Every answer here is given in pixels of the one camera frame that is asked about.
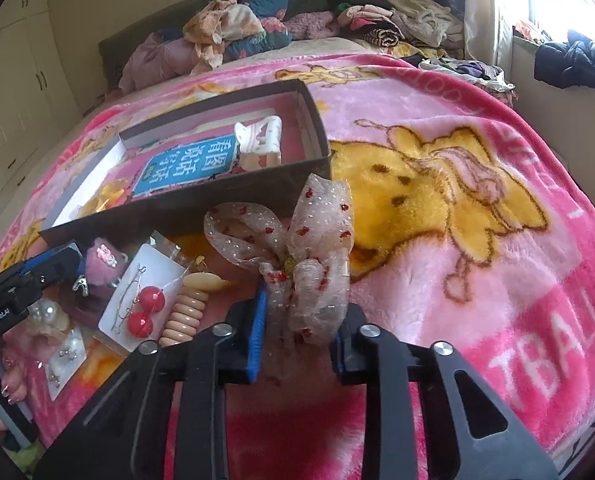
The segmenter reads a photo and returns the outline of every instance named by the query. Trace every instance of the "cardboard box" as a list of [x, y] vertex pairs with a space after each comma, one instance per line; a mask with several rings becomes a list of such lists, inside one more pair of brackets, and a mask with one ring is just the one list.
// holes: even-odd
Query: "cardboard box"
[[[153, 146], [187, 144], [212, 138], [212, 134], [224, 136], [232, 133], [235, 122], [248, 125], [273, 114], [283, 121], [280, 166], [223, 174], [76, 218], [79, 208], [115, 173], [129, 171], [133, 164], [135, 168], [129, 173], [141, 176]], [[234, 91], [120, 133], [65, 190], [47, 215], [40, 235], [50, 246], [73, 239], [92, 244], [95, 237], [107, 238], [118, 246], [154, 230], [175, 237], [202, 230], [206, 211], [223, 202], [259, 203], [280, 218], [290, 217], [309, 174], [331, 178], [330, 158], [324, 125], [302, 81], [278, 81]]]

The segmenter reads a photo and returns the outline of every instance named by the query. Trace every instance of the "gray headboard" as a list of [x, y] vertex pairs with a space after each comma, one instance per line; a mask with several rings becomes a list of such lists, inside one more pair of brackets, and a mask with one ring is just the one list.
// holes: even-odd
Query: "gray headboard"
[[[122, 70], [133, 51], [143, 43], [148, 35], [159, 28], [182, 28], [199, 10], [211, 0], [184, 0], [165, 9], [158, 10], [129, 25], [106, 40], [100, 41], [98, 48], [104, 64], [104, 74], [109, 90], [118, 85]], [[289, 0], [286, 19], [302, 12], [328, 10], [328, 0]]]

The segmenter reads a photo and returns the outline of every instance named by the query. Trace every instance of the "blue card with chinese characters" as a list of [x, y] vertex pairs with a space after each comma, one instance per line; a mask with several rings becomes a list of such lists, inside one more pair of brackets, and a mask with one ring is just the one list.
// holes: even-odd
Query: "blue card with chinese characters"
[[233, 169], [237, 156], [238, 141], [234, 134], [168, 149], [148, 161], [133, 188], [133, 196], [228, 173]]

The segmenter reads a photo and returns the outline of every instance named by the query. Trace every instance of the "wardrobe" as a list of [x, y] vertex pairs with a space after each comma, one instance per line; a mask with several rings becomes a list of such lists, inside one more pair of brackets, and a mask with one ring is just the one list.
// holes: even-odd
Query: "wardrobe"
[[81, 120], [47, 0], [0, 8], [0, 213], [29, 170]]

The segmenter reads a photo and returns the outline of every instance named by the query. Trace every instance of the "curtain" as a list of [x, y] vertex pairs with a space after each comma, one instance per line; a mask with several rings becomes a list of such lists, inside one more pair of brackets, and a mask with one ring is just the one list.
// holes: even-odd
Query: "curtain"
[[504, 19], [501, 0], [466, 0], [464, 39], [466, 58], [499, 66], [509, 77], [513, 23]]

